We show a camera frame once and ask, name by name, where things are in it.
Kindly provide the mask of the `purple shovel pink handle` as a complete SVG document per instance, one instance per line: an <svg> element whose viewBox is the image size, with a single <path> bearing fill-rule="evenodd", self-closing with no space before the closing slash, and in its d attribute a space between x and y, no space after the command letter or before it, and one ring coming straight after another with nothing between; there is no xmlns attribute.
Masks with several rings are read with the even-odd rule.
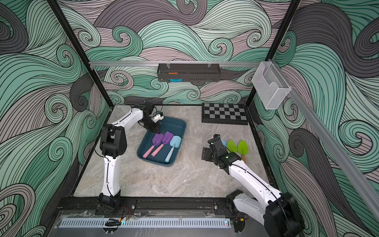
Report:
<svg viewBox="0 0 379 237"><path fill-rule="evenodd" d="M154 147L159 145L163 139L163 134L155 134L155 136L152 139L153 145L145 152L145 154L142 156L144 159L148 157L148 155L153 151Z"/></svg>
<svg viewBox="0 0 379 237"><path fill-rule="evenodd" d="M163 136L163 139L162 139L162 144L155 150L153 151L152 153L152 156L155 157L159 152L160 150L164 147L164 145L167 145L170 143L171 139L174 137L174 134L171 133L171 132L166 132Z"/></svg>

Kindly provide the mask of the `green shovel yellow handle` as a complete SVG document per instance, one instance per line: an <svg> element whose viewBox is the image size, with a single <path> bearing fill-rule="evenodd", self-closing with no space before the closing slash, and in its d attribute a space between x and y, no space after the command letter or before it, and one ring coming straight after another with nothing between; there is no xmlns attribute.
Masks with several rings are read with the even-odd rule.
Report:
<svg viewBox="0 0 379 237"><path fill-rule="evenodd" d="M235 142L233 140L229 140L227 142L227 148L230 152L233 152L233 153L238 153L238 149L237 149L237 145L235 144Z"/></svg>

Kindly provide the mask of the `teal storage box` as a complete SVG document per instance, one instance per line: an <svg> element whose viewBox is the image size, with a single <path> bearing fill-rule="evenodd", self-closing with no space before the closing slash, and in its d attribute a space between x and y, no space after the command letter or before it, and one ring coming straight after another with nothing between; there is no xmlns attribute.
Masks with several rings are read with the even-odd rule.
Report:
<svg viewBox="0 0 379 237"><path fill-rule="evenodd" d="M160 131L161 131L161 134L163 135L169 131L173 133L174 135L177 135L183 138L186 128L187 128L186 122L178 118L165 117L163 120L160 121ZM174 149L169 163L165 162L165 158L171 149L170 144L164 145L164 147L160 150L160 152L155 157L152 156L153 151L155 151L162 144L162 142L159 145L154 147L153 151L148 155L146 159L142 157L145 154L145 152L153 145L152 139L154 136L155 136L155 133L150 132L150 131L146 132L137 150L137 157L145 162L148 162L154 165L159 165L159 166L164 166L164 167L172 166L174 162L176 161L176 158L179 154L180 146L179 148Z"/></svg>

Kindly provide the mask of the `light blue shovel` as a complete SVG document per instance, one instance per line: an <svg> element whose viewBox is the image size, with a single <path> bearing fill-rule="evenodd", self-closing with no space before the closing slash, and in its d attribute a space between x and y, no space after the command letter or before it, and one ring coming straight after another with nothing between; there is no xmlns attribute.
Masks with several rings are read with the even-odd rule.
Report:
<svg viewBox="0 0 379 237"><path fill-rule="evenodd" d="M227 142L225 140L221 139L221 142L222 142L223 146L227 147Z"/></svg>
<svg viewBox="0 0 379 237"><path fill-rule="evenodd" d="M173 151L175 148L179 148L180 144L181 144L181 140L182 138L180 136L177 136L175 135L171 141L170 141L170 146L171 146L171 149L169 151L169 153L167 154L166 158L165 158L165 162L166 163L169 163L170 159L171 159L171 156L173 154Z"/></svg>

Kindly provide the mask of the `green shovel brown handle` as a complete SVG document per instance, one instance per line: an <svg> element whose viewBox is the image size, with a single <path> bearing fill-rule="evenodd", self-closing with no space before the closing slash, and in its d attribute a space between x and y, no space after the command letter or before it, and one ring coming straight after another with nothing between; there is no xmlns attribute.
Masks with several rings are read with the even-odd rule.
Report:
<svg viewBox="0 0 379 237"><path fill-rule="evenodd" d="M237 151L241 154L241 159L247 163L246 155L249 153L248 145L244 140L241 140L237 145Z"/></svg>

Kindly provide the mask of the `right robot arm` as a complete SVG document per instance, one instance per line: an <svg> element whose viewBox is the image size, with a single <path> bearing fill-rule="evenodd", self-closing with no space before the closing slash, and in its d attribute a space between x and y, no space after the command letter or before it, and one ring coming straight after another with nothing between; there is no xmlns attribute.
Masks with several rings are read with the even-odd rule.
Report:
<svg viewBox="0 0 379 237"><path fill-rule="evenodd" d="M305 228L299 204L289 192L283 193L253 172L242 158L229 150L219 134L208 140L202 160L214 163L241 183L253 196L238 192L232 209L262 224L270 237L297 237Z"/></svg>

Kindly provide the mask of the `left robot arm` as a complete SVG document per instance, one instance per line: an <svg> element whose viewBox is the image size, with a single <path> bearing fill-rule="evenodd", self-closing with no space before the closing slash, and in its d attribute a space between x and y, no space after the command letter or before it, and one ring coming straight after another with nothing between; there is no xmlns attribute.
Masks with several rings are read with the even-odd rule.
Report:
<svg viewBox="0 0 379 237"><path fill-rule="evenodd" d="M162 119L164 119L163 113L153 104L145 102L142 105L132 105L126 115L102 127L99 156L104 159L104 180L99 202L113 213L122 209L119 184L120 159L127 149L127 133L135 124L139 124L147 131L160 134L159 122Z"/></svg>

